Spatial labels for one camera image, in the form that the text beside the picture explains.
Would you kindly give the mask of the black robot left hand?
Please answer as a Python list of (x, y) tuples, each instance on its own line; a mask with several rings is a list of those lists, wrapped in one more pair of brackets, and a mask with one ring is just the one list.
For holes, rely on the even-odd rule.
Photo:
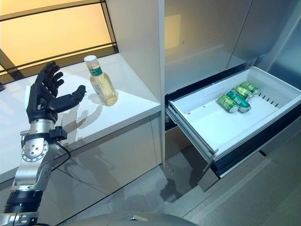
[(64, 83), (63, 73), (55, 61), (47, 63), (31, 85), (26, 108), (29, 123), (45, 119), (56, 122), (58, 114), (77, 106), (86, 93), (80, 85), (74, 92), (58, 97), (58, 88)]

